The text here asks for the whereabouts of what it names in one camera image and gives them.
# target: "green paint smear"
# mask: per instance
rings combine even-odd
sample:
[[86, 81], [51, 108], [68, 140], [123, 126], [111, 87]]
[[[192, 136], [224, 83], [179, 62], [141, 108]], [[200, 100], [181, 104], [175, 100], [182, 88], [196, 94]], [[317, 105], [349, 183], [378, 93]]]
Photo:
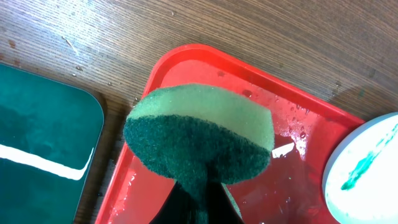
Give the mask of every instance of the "green paint smear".
[[349, 179], [341, 186], [341, 190], [350, 190], [355, 186], [355, 183], [361, 178], [362, 174], [368, 171], [373, 163], [373, 160], [379, 155], [370, 152], [366, 158], [361, 159], [356, 165], [355, 169], [349, 173]]
[[376, 148], [380, 147], [381, 144], [385, 141], [384, 146], [382, 148], [376, 150], [376, 152], [372, 151], [366, 156], [366, 158], [361, 159], [356, 165], [355, 169], [349, 173], [348, 180], [341, 186], [341, 190], [351, 190], [355, 187], [355, 183], [361, 178], [361, 176], [368, 171], [369, 167], [373, 163], [374, 159], [380, 154], [380, 152], [391, 142], [391, 140], [395, 137], [398, 132], [398, 124], [394, 126], [394, 129], [388, 134], [390, 135], [388, 139], [384, 138], [380, 140], [376, 144]]

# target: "wood grain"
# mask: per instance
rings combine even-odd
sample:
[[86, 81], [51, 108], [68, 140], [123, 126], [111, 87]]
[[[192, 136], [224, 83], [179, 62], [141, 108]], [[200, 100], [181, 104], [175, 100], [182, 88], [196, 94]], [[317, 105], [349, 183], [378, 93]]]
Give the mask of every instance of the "wood grain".
[[0, 0], [0, 60], [106, 98], [104, 142], [76, 216], [88, 223], [123, 142], [124, 116], [164, 53], [212, 45], [371, 119], [398, 109], [397, 11], [395, 0]]

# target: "plastic tray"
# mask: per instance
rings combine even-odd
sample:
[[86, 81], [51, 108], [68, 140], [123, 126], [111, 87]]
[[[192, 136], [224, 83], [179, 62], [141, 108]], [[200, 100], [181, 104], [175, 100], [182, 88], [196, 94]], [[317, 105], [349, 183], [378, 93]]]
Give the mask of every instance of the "plastic tray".
[[[245, 223], [337, 223], [322, 195], [325, 164], [337, 144], [364, 121], [212, 47], [171, 50], [155, 65], [143, 97], [156, 88], [202, 83], [220, 86], [269, 108], [275, 148], [265, 172], [228, 188]], [[96, 223], [149, 223], [174, 181], [148, 171], [124, 145]]]

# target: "scouring pad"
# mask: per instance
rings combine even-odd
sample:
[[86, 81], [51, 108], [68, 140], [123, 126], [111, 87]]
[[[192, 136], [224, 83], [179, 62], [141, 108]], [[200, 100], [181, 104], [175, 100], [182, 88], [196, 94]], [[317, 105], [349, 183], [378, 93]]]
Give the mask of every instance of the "scouring pad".
[[151, 171], [175, 179], [192, 198], [189, 223], [208, 223], [209, 183], [235, 184], [267, 167], [274, 147], [271, 112], [208, 85], [162, 88], [127, 117], [124, 136]]

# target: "green cutting board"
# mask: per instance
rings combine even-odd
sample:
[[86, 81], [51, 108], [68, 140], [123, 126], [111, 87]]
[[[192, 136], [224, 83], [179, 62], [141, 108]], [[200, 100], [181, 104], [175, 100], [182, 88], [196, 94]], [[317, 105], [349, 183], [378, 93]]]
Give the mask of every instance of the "green cutting board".
[[103, 124], [87, 91], [0, 65], [0, 223], [71, 224]]

